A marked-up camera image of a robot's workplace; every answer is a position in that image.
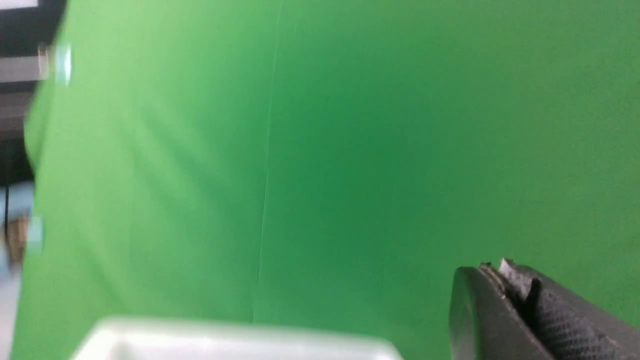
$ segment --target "black object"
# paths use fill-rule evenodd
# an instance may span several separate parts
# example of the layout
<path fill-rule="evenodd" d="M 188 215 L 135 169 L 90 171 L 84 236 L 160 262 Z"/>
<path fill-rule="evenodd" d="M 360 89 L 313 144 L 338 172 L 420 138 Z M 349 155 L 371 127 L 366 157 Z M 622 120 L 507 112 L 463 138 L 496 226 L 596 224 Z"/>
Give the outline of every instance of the black object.
<path fill-rule="evenodd" d="M 449 311 L 454 360 L 640 359 L 640 331 L 527 266 L 462 267 Z"/>

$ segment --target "green screen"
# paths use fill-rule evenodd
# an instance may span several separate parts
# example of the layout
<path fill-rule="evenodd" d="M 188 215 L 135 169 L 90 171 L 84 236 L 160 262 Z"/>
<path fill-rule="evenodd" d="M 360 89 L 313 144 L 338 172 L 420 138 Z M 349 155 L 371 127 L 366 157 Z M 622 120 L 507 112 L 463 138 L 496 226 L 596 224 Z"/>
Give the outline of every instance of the green screen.
<path fill-rule="evenodd" d="M 138 315 L 446 359 L 454 269 L 502 256 L 640 325 L 639 33 L 632 0 L 71 1 L 12 358 Z"/>

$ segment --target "metal pole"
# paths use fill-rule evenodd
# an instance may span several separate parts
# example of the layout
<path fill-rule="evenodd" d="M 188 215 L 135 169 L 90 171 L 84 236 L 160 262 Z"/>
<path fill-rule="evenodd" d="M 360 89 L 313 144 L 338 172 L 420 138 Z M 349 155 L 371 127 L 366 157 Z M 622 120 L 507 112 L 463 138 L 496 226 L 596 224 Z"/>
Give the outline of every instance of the metal pole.
<path fill-rule="evenodd" d="M 9 244 L 9 185 L 4 190 L 4 240 Z"/>

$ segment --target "white object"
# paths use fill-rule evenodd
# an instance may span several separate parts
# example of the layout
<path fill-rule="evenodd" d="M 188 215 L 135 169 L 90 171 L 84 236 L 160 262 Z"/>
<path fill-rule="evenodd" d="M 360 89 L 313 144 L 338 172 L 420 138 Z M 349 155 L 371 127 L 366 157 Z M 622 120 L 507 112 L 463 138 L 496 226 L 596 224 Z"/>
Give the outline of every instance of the white object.
<path fill-rule="evenodd" d="M 301 329 L 112 318 L 72 360 L 402 360 L 385 340 Z"/>
<path fill-rule="evenodd" d="M 40 68 L 42 64 L 41 56 L 0 58 L 0 83 L 41 80 L 42 70 Z"/>
<path fill-rule="evenodd" d="M 35 8 L 38 0 L 0 0 L 0 10 Z"/>

